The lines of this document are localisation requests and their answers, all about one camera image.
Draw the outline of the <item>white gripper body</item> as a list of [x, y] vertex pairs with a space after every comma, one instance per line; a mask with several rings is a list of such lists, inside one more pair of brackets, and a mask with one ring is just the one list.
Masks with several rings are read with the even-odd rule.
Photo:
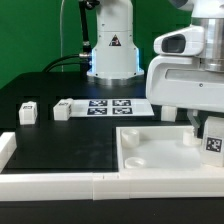
[[224, 113], [224, 73], [195, 57], [157, 56], [148, 68], [146, 98], [153, 105]]

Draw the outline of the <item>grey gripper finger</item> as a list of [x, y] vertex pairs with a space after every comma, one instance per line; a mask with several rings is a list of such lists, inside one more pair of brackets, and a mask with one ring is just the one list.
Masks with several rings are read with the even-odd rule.
[[187, 110], [187, 117], [191, 123], [191, 125], [194, 127], [194, 136], [198, 136], [198, 130], [201, 126], [200, 119], [198, 117], [198, 111], [194, 109], [188, 109]]

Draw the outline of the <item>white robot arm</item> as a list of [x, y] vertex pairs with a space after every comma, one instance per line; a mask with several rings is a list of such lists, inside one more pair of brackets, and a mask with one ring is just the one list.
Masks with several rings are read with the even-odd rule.
[[104, 85], [123, 85], [146, 75], [146, 98], [173, 120], [179, 108], [192, 123], [197, 112], [224, 113], [224, 0], [168, 0], [191, 13], [188, 27], [157, 37], [157, 56], [148, 70], [139, 67], [133, 43], [131, 0], [79, 0], [97, 14], [97, 44], [86, 54], [87, 77]]

